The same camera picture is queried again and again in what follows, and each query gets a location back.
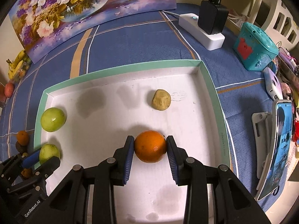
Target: floral painting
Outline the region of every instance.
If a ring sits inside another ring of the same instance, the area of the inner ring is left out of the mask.
[[[175,8],[176,0],[18,0],[9,17],[36,63],[64,41],[95,25],[135,13]]]

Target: small orange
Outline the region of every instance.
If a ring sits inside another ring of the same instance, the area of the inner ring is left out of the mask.
[[[136,156],[143,162],[154,163],[166,153],[166,141],[157,131],[148,130],[139,134],[134,142]]]
[[[21,146],[27,146],[29,143],[29,135],[26,131],[21,130],[17,133],[17,140]]]
[[[21,172],[21,175],[24,178],[29,179],[32,176],[32,169],[31,168],[24,168],[23,171]]]

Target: blue bedsheet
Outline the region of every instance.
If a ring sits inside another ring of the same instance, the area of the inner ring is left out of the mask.
[[[198,11],[199,6],[179,3],[174,12],[198,14]],[[43,90],[70,78],[74,54],[84,34],[69,39],[32,65],[16,86],[2,111],[0,160],[17,154],[15,133],[26,129],[34,134]],[[227,28],[223,34],[225,41],[222,48],[208,51],[171,15],[149,12],[119,18],[91,29],[82,50],[78,75],[144,61],[202,59],[212,76],[229,126],[234,172],[255,195],[258,179],[251,115],[271,111],[272,100],[266,93],[263,73],[247,71],[233,51],[236,36]],[[33,146],[33,137],[30,138],[30,146]],[[285,180],[286,169],[278,195],[270,195],[259,202],[264,211],[280,196]]]

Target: power strip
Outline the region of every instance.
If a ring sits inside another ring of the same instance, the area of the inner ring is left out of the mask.
[[[197,25],[197,22],[198,16],[194,13],[181,14],[178,19],[179,26],[189,32],[207,50],[221,48],[225,39],[224,35],[221,33],[209,35]]]

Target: teal box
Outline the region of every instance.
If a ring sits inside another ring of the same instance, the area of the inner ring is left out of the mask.
[[[233,48],[249,71],[262,71],[278,55],[278,48],[270,37],[248,22],[243,23]]]

